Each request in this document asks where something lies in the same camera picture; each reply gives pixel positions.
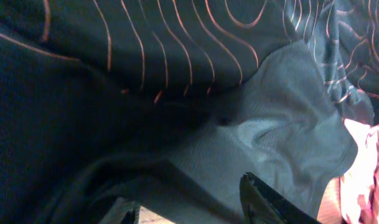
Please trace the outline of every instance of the brown surface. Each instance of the brown surface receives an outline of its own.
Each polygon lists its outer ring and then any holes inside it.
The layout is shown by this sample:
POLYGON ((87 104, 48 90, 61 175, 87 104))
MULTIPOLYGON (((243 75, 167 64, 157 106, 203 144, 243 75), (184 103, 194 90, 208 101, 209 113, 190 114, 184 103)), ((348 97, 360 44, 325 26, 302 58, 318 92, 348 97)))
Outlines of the brown surface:
POLYGON ((167 220, 160 215, 148 210, 145 207, 141 207, 139 211, 139 224, 175 224, 170 220, 167 220))

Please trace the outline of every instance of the dark fabric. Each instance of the dark fabric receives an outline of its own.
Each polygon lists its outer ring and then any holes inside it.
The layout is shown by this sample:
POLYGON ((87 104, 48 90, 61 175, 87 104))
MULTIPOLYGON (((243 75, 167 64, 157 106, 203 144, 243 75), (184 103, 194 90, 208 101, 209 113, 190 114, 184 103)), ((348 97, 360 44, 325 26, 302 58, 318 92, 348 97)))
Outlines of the dark fabric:
POLYGON ((343 118, 379 122, 379 0, 0 1, 0 223, 243 223, 245 172, 316 217, 343 118))

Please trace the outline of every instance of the garment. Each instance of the garment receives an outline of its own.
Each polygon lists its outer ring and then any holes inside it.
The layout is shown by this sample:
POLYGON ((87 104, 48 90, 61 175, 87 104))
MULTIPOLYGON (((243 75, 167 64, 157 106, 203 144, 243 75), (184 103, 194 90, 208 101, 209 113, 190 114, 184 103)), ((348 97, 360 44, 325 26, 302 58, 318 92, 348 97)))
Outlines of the garment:
POLYGON ((0 1, 0 223, 243 223, 245 172, 316 218, 343 118, 379 122, 379 0, 0 1))

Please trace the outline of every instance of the patterned fabric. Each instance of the patterned fabric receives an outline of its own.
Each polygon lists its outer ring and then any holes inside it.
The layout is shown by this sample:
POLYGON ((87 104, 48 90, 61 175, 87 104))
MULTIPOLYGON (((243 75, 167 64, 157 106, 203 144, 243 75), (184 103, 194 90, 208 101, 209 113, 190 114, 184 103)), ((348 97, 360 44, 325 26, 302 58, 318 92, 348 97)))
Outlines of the patterned fabric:
POLYGON ((0 0, 0 223, 241 223, 245 172, 316 218, 343 118, 379 122, 379 0, 0 0))

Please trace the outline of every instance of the black cloth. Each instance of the black cloth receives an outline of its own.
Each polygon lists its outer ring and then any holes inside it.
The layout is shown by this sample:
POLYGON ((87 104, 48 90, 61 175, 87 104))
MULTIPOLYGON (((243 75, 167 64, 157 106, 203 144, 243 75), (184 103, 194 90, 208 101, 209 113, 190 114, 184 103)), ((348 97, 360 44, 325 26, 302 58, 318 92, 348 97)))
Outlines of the black cloth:
POLYGON ((343 118, 379 122, 379 0, 0 0, 0 223, 243 223, 245 172, 315 218, 343 118))

